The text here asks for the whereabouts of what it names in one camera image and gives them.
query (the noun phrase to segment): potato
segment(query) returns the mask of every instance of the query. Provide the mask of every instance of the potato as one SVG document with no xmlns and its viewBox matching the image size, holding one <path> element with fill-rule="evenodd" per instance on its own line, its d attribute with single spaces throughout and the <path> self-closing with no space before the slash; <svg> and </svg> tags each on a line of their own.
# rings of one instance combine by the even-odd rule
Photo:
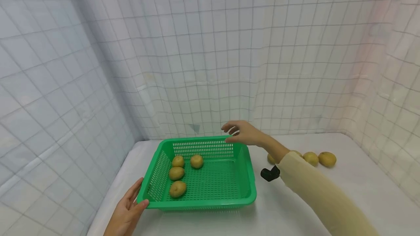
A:
<svg viewBox="0 0 420 236">
<path fill-rule="evenodd" d="M 312 165 L 314 167 L 318 166 L 319 159 L 318 159 L 318 156 L 315 153 L 307 152 L 307 153 L 303 154 L 303 158 L 310 165 Z"/>
<path fill-rule="evenodd" d="M 328 151 L 321 152 L 318 155 L 320 164 L 324 165 L 327 168 L 332 168 L 335 165 L 335 162 L 337 162 L 337 158 L 334 154 Z"/>
<path fill-rule="evenodd" d="M 293 151 L 294 153 L 298 154 L 301 158 L 303 158 L 302 154 L 299 151 L 297 150 L 291 150 L 291 151 Z"/>
<path fill-rule="evenodd" d="M 203 165 L 203 157 L 201 155 L 194 155 L 190 159 L 191 167 L 194 169 L 199 169 Z"/>
<path fill-rule="evenodd" d="M 270 154 L 267 154 L 267 160 L 271 165 L 276 164 L 276 161 L 274 160 L 274 158 Z"/>
<path fill-rule="evenodd" d="M 172 160 L 172 167 L 182 167 L 184 166 L 184 161 L 182 156 L 175 156 Z"/>
<path fill-rule="evenodd" d="M 182 167 L 173 167 L 169 170 L 169 178 L 171 181 L 177 181 L 183 177 L 185 170 Z"/>
<path fill-rule="evenodd" d="M 169 188 L 169 195 L 172 198 L 181 197 L 186 191 L 186 184 L 182 181 L 175 181 L 172 183 L 171 188 Z"/>
</svg>

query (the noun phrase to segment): hand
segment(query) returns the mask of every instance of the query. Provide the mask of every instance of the hand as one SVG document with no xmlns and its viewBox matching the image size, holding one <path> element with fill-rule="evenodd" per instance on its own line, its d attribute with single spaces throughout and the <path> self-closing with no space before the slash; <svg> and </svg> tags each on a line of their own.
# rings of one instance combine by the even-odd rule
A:
<svg viewBox="0 0 420 236">
<path fill-rule="evenodd" d="M 280 162 L 289 153 L 285 146 L 273 137 L 262 133 L 245 120 L 229 121 L 222 126 L 224 132 L 233 136 L 225 139 L 226 143 L 240 142 L 245 145 L 257 145 L 264 148 L 276 162 Z"/>
<path fill-rule="evenodd" d="M 226 143 L 240 142 L 245 145 L 257 145 L 264 147 L 265 142 L 270 136 L 262 133 L 245 120 L 233 120 L 222 126 L 222 130 L 233 136 L 225 139 Z"/>
<path fill-rule="evenodd" d="M 143 178 L 136 181 L 118 202 L 105 229 L 104 236 L 132 235 L 141 214 L 149 205 L 149 200 L 143 200 L 138 204 L 136 201 L 142 182 Z"/>
</svg>

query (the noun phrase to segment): white backdrop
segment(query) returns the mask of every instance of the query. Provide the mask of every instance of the white backdrop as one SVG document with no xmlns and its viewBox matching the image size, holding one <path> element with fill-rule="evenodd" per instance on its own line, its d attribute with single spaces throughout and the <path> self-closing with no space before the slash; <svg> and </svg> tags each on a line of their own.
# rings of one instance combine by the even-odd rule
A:
<svg viewBox="0 0 420 236">
<path fill-rule="evenodd" d="M 339 131 L 420 200 L 418 0 L 79 3 L 144 137 Z"/>
<path fill-rule="evenodd" d="M 419 37 L 419 0 L 0 0 L 0 235 L 85 235 L 135 141 L 230 119 L 346 134 L 420 205 Z"/>
</svg>

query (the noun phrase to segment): cream sleeve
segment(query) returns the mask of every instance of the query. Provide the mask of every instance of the cream sleeve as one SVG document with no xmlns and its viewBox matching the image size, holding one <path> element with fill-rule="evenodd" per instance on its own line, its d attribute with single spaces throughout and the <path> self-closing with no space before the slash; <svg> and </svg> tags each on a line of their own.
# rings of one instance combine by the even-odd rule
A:
<svg viewBox="0 0 420 236">
<path fill-rule="evenodd" d="M 296 153 L 288 153 L 277 167 L 286 186 L 313 209 L 332 236 L 379 235 L 339 187 Z"/>
</svg>

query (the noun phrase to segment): green plastic basket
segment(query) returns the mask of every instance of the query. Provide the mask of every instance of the green plastic basket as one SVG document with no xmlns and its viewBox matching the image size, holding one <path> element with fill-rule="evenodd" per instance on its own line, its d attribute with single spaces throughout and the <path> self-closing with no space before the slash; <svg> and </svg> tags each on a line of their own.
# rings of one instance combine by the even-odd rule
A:
<svg viewBox="0 0 420 236">
<path fill-rule="evenodd" d="M 150 201 L 149 209 L 184 211 L 191 209 L 239 208 L 257 197 L 255 177 L 248 147 L 225 143 L 227 136 L 163 140 L 152 158 L 137 197 Z M 193 169 L 190 158 L 204 158 L 201 169 Z M 186 192 L 180 198 L 169 196 L 173 183 L 168 177 L 172 159 L 183 156 Z"/>
</svg>

